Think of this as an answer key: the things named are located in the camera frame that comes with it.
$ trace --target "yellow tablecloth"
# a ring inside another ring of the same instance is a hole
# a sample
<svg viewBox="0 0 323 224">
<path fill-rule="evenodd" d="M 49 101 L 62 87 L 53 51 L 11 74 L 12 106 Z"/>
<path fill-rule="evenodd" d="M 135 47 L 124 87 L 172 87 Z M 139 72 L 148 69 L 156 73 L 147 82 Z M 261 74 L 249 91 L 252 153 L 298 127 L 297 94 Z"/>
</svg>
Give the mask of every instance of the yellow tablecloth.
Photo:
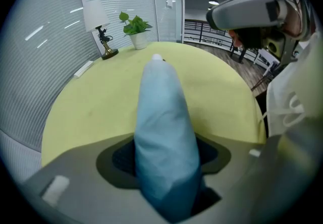
<svg viewBox="0 0 323 224">
<path fill-rule="evenodd" d="M 42 165 L 71 148 L 134 132 L 142 71 L 154 53 L 175 67 L 195 132 L 265 142 L 259 106 L 238 73 L 199 48 L 155 42 L 98 59 L 65 86 L 46 121 Z"/>
</svg>

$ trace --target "white garment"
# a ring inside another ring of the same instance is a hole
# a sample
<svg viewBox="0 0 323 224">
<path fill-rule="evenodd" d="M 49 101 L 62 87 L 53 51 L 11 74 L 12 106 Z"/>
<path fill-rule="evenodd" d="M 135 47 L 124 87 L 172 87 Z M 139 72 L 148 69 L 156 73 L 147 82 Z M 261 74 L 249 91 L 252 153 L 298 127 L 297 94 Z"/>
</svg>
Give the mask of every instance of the white garment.
<svg viewBox="0 0 323 224">
<path fill-rule="evenodd" d="M 269 84 L 266 101 L 269 136 L 284 133 L 305 116 L 318 117 L 323 114 L 322 44 L 321 34 L 313 34 L 298 61 L 286 66 Z M 296 113 L 291 108 L 295 98 L 304 113 Z"/>
</svg>

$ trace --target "blue fabric cover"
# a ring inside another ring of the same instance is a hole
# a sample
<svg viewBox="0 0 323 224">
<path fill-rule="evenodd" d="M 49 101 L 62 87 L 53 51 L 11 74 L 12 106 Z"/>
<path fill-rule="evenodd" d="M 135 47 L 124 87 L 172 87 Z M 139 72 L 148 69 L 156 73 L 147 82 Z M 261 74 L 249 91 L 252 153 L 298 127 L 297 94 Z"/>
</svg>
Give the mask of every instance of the blue fabric cover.
<svg viewBox="0 0 323 224">
<path fill-rule="evenodd" d="M 188 218 L 203 182 L 184 93 L 167 62 L 144 68 L 134 141 L 143 196 L 170 222 Z"/>
</svg>

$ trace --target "white flower pot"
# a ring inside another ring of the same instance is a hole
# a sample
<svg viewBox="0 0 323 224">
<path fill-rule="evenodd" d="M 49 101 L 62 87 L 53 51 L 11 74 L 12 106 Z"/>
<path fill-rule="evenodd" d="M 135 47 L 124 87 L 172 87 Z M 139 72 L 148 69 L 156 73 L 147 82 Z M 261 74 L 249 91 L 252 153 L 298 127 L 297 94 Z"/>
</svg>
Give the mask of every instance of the white flower pot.
<svg viewBox="0 0 323 224">
<path fill-rule="evenodd" d="M 138 49 L 143 49 L 147 47 L 147 37 L 146 37 L 146 32 L 141 32 L 138 34 L 130 35 L 131 41 L 135 48 Z"/>
</svg>

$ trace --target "black metal railing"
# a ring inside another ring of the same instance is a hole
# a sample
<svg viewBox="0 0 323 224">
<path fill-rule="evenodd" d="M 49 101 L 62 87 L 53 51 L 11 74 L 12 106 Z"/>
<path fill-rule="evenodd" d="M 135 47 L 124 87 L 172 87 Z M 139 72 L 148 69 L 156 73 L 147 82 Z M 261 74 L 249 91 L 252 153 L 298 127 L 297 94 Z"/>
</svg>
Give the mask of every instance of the black metal railing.
<svg viewBox="0 0 323 224">
<path fill-rule="evenodd" d="M 206 45 L 208 43 L 215 44 L 231 52 L 243 52 L 240 48 L 233 47 L 233 41 L 226 30 L 212 29 L 206 21 L 185 20 L 184 41 L 189 42 L 190 40 Z M 255 60 L 258 51 L 248 49 L 245 54 Z"/>
</svg>

